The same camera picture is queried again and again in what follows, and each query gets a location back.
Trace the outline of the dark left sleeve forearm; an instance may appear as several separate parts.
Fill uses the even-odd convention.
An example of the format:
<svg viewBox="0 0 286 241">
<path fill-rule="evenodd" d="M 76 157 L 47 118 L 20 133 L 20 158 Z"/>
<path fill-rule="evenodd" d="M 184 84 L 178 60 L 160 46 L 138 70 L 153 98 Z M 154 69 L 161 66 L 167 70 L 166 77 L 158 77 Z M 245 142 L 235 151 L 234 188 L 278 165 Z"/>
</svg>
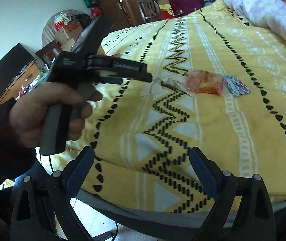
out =
<svg viewBox="0 0 286 241">
<path fill-rule="evenodd" d="M 18 142 L 10 126 L 9 114 L 16 100 L 13 98 L 0 105 L 0 184 L 27 172 L 36 161 L 34 148 Z"/>
</svg>

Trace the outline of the person's left hand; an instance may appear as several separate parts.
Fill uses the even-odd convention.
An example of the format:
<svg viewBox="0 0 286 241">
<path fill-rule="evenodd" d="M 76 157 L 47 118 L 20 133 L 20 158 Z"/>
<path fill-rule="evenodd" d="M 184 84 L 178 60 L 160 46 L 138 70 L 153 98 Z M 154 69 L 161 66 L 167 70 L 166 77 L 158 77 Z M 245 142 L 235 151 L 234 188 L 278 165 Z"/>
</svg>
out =
<svg viewBox="0 0 286 241">
<path fill-rule="evenodd" d="M 98 102 L 103 95 L 94 90 L 90 97 L 62 83 L 47 83 L 20 98 L 11 108 L 9 124 L 15 142 L 23 147 L 42 146 L 42 138 L 59 140 L 59 121 L 63 121 L 63 138 L 77 140 L 82 135 L 85 120 L 92 114 L 87 101 Z"/>
</svg>

